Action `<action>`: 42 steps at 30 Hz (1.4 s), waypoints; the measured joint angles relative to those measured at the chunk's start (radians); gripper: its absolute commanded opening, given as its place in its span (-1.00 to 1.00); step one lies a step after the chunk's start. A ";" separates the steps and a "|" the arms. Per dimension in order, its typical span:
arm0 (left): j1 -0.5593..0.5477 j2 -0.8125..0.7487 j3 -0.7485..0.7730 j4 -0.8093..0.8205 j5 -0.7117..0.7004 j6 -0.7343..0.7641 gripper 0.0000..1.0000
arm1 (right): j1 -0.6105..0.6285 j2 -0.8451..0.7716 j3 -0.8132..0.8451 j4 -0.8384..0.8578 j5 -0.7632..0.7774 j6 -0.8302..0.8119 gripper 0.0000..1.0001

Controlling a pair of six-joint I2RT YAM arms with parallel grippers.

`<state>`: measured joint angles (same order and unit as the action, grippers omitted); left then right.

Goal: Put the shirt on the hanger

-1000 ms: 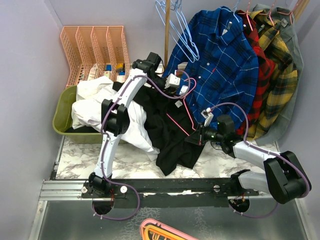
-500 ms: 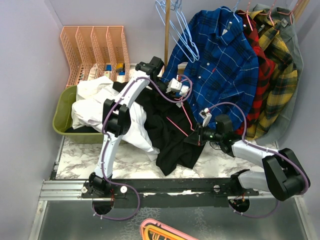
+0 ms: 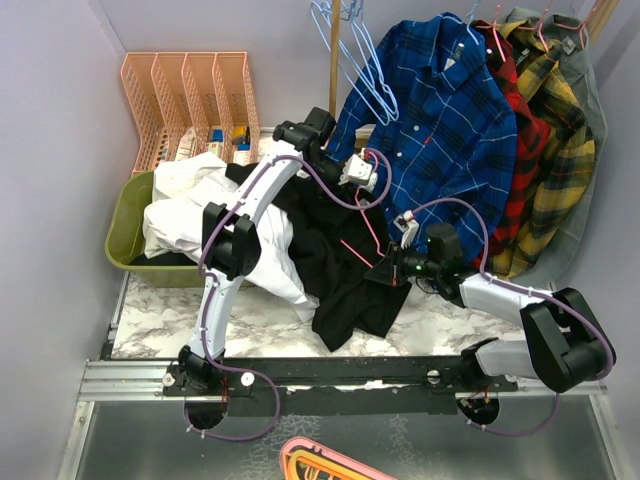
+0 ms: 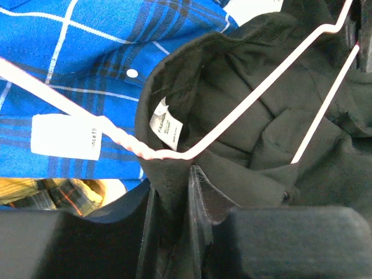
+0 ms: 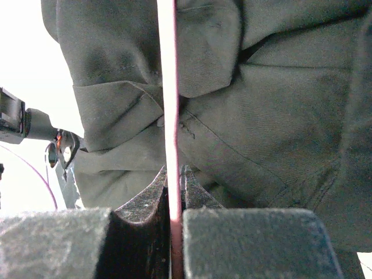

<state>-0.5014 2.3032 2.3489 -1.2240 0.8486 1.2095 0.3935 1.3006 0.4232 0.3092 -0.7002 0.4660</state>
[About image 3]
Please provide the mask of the black shirt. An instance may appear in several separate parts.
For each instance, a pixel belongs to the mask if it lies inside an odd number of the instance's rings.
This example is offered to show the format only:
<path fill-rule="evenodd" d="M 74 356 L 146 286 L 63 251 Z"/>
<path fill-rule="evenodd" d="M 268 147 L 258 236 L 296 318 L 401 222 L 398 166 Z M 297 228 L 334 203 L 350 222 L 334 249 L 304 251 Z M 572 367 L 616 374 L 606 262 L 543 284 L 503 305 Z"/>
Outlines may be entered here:
<path fill-rule="evenodd" d="M 226 177 L 239 187 L 252 169 L 229 165 Z M 293 225 L 289 257 L 305 292 L 319 300 L 309 322 L 326 348 L 338 350 L 355 330 L 385 337 L 411 286 L 389 287 L 363 278 L 389 242 L 381 208 L 363 213 L 344 209 L 313 181 L 300 177 L 289 180 L 271 205 Z"/>

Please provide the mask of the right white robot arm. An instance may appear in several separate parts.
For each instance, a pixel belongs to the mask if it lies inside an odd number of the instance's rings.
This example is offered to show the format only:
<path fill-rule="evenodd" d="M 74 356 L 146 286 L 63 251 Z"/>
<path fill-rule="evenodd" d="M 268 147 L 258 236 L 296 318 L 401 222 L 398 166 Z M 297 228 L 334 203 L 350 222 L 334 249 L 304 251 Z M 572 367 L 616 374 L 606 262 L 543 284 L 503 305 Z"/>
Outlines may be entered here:
<path fill-rule="evenodd" d="M 462 353 L 461 383 L 481 391 L 497 376 L 538 379 L 556 393 L 596 380 L 614 366 L 616 354 L 583 295 L 550 292 L 492 279 L 462 263 L 458 235 L 449 224 L 427 229 L 428 251 L 390 243 L 365 277 L 389 287 L 424 279 L 444 299 L 522 328 L 521 340 L 490 338 Z"/>

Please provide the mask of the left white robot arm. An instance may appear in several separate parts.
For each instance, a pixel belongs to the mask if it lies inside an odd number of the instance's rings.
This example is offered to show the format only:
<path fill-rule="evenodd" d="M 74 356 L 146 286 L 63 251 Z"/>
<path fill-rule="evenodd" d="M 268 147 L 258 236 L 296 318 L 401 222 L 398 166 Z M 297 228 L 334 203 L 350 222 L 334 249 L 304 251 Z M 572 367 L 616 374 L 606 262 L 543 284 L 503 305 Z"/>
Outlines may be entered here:
<path fill-rule="evenodd" d="M 287 181 L 304 169 L 330 199 L 354 211 L 360 207 L 340 199 L 338 191 L 351 186 L 375 187 L 384 162 L 379 154 L 355 154 L 344 162 L 328 158 L 323 146 L 334 126 L 329 112 L 317 107 L 302 122 L 277 125 L 267 153 L 231 200 L 204 208 L 198 263 L 205 278 L 204 294 L 193 336 L 177 360 L 195 392 L 210 394 L 224 380 L 220 364 L 235 297 L 262 253 L 258 223 Z"/>

